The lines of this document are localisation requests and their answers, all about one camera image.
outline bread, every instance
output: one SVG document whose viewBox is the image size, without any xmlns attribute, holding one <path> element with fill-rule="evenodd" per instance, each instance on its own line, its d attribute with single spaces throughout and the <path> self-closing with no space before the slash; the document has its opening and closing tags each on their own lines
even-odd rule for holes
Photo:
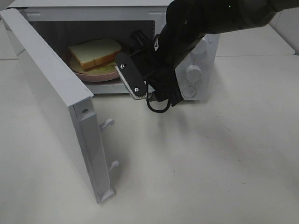
<svg viewBox="0 0 299 224">
<path fill-rule="evenodd" d="M 69 51 L 86 70 L 113 61 L 121 51 L 121 45 L 112 39 L 101 39 L 71 46 Z"/>
<path fill-rule="evenodd" d="M 116 69 L 114 67 L 114 64 L 115 62 L 113 61 L 110 63 L 108 62 L 102 65 L 97 65 L 95 67 L 92 67 L 91 69 L 83 70 L 80 63 L 76 60 L 75 57 L 72 56 L 69 62 L 69 66 L 73 71 L 86 75 L 102 75 L 115 72 Z"/>
</svg>

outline microwave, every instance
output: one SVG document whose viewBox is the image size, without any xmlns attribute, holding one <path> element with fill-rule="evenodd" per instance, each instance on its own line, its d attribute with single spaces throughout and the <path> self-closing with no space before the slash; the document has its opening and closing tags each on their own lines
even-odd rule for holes
<svg viewBox="0 0 299 224">
<path fill-rule="evenodd" d="M 114 194 L 109 172 L 118 162 L 106 163 L 100 133 L 114 121 L 101 119 L 92 97 L 128 91 L 120 79 L 82 82 L 63 54 L 69 46 L 101 38 L 133 46 L 135 30 L 152 39 L 163 29 L 171 2 L 16 0 L 0 12 L 33 95 L 97 203 Z M 219 37 L 206 35 L 176 68 L 184 100 L 206 101 Z"/>
</svg>

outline open microwave door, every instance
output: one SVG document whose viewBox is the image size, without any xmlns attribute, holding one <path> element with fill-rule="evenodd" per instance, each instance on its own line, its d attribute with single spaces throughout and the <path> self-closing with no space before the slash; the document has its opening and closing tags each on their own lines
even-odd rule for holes
<svg viewBox="0 0 299 224">
<path fill-rule="evenodd" d="M 93 94 L 18 10 L 4 10 L 0 16 L 39 106 L 96 201 L 102 202 L 114 192 Z"/>
</svg>

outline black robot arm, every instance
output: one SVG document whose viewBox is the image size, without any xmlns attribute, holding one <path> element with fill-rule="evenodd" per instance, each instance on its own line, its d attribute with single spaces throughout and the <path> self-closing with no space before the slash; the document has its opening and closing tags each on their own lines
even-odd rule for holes
<svg viewBox="0 0 299 224">
<path fill-rule="evenodd" d="M 152 111 L 165 112 L 183 101 L 175 68 L 206 34 L 262 27 L 277 12 L 294 7 L 299 0 L 174 0 L 162 32 L 152 41 L 135 31 L 132 54 L 118 54 L 115 66 L 133 98 L 146 98 Z M 155 90 L 151 97 L 148 85 Z M 168 105 L 157 111 L 150 106 L 153 100 Z"/>
</svg>

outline bread slice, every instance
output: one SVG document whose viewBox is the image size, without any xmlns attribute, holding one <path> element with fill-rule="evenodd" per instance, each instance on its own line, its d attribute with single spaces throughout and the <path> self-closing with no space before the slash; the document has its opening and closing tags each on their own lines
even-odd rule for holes
<svg viewBox="0 0 299 224">
<path fill-rule="evenodd" d="M 101 39 L 71 46 L 69 51 L 86 70 L 113 61 L 121 51 L 121 45 L 112 39 Z"/>
</svg>

